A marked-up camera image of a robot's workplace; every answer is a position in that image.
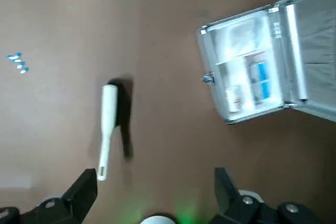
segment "white circular base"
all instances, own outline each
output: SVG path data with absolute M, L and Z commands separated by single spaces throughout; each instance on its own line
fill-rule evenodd
M 143 220 L 140 224 L 176 224 L 172 219 L 164 216 L 152 216 Z

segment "metal hinge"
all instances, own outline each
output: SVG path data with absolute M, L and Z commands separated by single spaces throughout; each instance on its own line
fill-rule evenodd
M 295 104 L 295 103 L 292 103 L 292 102 L 284 102 L 284 104 L 283 104 L 283 108 L 293 108 L 293 107 L 296 107 L 297 106 L 297 104 Z
M 276 39 L 281 39 L 281 28 L 280 28 L 280 22 L 274 22 L 273 23 L 273 31 L 274 36 Z
M 275 6 L 273 8 L 268 9 L 268 13 L 276 13 L 279 11 L 279 7 Z
M 212 84 L 215 83 L 215 79 L 214 79 L 214 73 L 213 72 L 209 72 L 209 73 L 205 73 L 201 80 L 203 82 L 205 82 L 206 84 Z

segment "case latch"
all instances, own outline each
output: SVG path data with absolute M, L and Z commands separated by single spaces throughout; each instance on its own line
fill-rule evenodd
M 292 103 L 292 102 L 284 102 L 284 104 L 283 104 L 283 108 L 293 108 L 293 107 L 296 107 L 297 106 L 297 104 L 295 104 L 295 103 Z
M 203 82 L 205 82 L 206 84 L 212 84 L 215 83 L 215 79 L 214 79 L 214 73 L 213 72 L 209 72 L 209 73 L 205 73 L 201 80 Z

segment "brown floor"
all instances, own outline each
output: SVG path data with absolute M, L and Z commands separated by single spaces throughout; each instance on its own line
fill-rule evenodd
M 218 211 L 216 166 L 272 206 L 302 202 L 335 223 L 335 124 L 285 111 L 228 126 L 199 81 L 196 29 L 275 1 L 0 0 L 0 204 L 27 210 L 96 167 L 100 89 L 126 76 L 134 159 L 123 160 L 116 133 L 86 223 L 155 211 L 205 223 Z M 27 74 L 5 59 L 16 51 Z

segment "black robotic claw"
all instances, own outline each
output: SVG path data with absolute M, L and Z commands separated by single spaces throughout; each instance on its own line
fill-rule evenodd
M 75 224 L 82 223 L 97 198 L 95 169 L 86 169 L 60 198 L 42 202 L 20 215 L 15 207 L 0 208 L 0 224 Z

